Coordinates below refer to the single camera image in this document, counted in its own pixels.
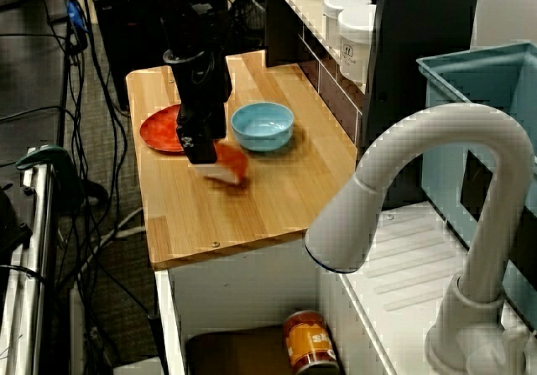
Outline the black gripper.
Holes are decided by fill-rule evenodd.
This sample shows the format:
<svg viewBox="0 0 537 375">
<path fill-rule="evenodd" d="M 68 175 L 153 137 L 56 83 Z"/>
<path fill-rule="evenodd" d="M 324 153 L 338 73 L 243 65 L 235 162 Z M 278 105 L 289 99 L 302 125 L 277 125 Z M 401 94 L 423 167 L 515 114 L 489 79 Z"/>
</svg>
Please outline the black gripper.
<svg viewBox="0 0 537 375">
<path fill-rule="evenodd" d="M 179 57 L 169 49 L 163 59 L 172 69 L 181 100 L 176 129 L 180 145 L 192 164 L 213 164 L 217 160 L 213 138 L 227 135 L 224 104 L 232 83 L 225 56 L 221 49 L 206 49 Z"/>
</svg>

